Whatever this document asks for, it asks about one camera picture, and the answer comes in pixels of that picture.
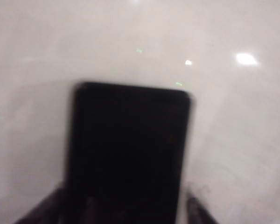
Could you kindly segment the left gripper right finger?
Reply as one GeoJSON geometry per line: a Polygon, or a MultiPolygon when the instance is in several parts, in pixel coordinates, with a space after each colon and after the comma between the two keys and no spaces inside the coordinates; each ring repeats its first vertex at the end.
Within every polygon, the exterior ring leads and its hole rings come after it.
{"type": "Polygon", "coordinates": [[[185,224],[218,224],[206,204],[190,186],[182,187],[180,193],[180,218],[185,224]]]}

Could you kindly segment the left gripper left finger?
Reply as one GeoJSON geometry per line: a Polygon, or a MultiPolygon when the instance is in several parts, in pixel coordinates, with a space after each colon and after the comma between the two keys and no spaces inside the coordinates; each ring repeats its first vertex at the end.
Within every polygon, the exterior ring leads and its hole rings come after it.
{"type": "Polygon", "coordinates": [[[58,187],[15,224],[57,224],[63,210],[64,188],[58,187]]]}

